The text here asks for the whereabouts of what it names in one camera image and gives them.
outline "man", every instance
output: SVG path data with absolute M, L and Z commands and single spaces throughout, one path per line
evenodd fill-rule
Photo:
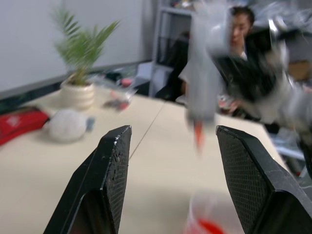
M 240 55 L 246 58 L 244 41 L 245 37 L 248 35 L 254 24 L 254 13 L 247 6 L 236 6 L 232 9 L 233 25 L 232 34 L 230 39 L 232 53 Z M 188 64 L 181 72 L 179 78 L 184 82 L 181 86 L 181 92 L 185 94 L 187 90 L 188 77 L 186 76 L 188 70 Z M 233 113 L 239 103 L 237 101 L 232 101 L 227 95 L 222 95 L 222 100 L 219 101 L 219 107 L 223 113 L 231 114 Z

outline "red bag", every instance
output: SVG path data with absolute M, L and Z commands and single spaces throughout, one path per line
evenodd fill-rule
M 49 116 L 36 107 L 22 107 L 0 116 L 0 145 L 30 131 L 41 129 Z

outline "green leaves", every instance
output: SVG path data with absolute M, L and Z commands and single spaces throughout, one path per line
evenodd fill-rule
M 82 30 L 75 16 L 63 7 L 56 8 L 52 15 L 58 29 L 63 33 L 64 39 L 55 43 L 55 49 L 63 61 L 74 66 L 76 74 L 92 67 L 103 53 L 104 43 L 117 29 L 119 21 L 98 31 L 96 25 L 93 30 Z

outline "office desk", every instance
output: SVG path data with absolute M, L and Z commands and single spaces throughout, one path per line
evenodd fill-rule
M 109 130 L 131 124 L 128 185 L 120 234 L 172 234 L 184 224 L 192 193 L 204 188 L 233 205 L 225 183 L 214 128 L 199 158 L 187 129 L 184 108 L 134 97 L 122 113 L 103 110 L 101 92 L 86 114 L 96 117 L 95 129 L 77 143 L 50 142 L 37 131 L 0 148 L 0 233 L 43 233 L 72 173 Z M 53 113 L 58 93 L 33 103 Z M 243 129 L 260 138 L 279 157 L 262 126 L 219 117 L 218 123 Z
M 208 130 L 205 147 L 198 155 L 184 112 L 183 107 L 166 103 L 133 154 L 119 234 L 181 234 L 190 198 L 202 189 L 232 210 L 215 128 Z M 221 116 L 217 123 L 258 137 L 285 166 L 261 125 Z

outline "shelf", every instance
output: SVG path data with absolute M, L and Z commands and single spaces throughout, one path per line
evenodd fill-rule
M 163 70 L 165 72 L 172 72 L 174 69 L 172 67 L 160 65 L 160 64 L 155 64 L 154 67 L 159 70 Z
M 166 6 L 161 7 L 161 11 L 169 13 L 169 14 L 180 15 L 180 16 L 192 16 L 192 13 L 193 13 L 193 11 L 190 11 L 190 10 L 179 9 L 179 8 L 174 8 L 174 7 L 166 7 Z

